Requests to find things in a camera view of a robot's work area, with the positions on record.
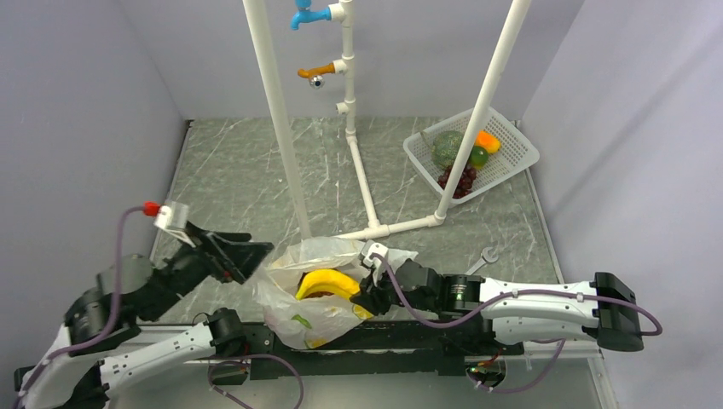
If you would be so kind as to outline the yellow fake bananas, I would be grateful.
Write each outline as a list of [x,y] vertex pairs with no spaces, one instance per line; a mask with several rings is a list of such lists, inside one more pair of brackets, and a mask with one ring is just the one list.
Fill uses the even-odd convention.
[[359,283],[335,269],[308,272],[300,281],[295,298],[302,300],[316,293],[329,293],[349,300],[360,291]]

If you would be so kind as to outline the white printed plastic bag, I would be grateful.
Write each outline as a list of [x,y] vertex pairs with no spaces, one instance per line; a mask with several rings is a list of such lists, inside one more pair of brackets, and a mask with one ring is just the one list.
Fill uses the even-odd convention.
[[360,284],[370,274],[359,261],[363,245],[353,239],[306,239],[253,275],[252,299],[261,306],[264,322],[286,346],[318,349],[374,317],[350,299],[329,293],[295,298],[301,279],[317,269],[338,270]]

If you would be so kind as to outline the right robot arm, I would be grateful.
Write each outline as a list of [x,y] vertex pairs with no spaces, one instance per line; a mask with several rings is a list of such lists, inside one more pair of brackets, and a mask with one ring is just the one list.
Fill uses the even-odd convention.
[[629,286],[613,273],[569,284],[514,283],[473,275],[442,275],[408,259],[393,270],[377,262],[350,300],[377,316],[400,306],[434,313],[428,325],[448,329],[467,322],[481,354],[523,342],[593,340],[602,349],[639,352],[642,310]]

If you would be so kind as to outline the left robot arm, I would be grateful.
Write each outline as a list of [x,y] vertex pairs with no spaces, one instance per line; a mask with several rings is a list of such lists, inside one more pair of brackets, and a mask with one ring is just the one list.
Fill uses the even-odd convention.
[[154,266],[123,256],[97,274],[66,311],[51,347],[35,366],[15,372],[16,408],[102,408],[112,393],[189,360],[232,358],[248,344],[235,310],[220,308],[199,324],[165,341],[115,354],[137,337],[139,321],[156,321],[202,281],[245,284],[274,249],[249,233],[205,230],[192,222],[157,225],[180,243]]

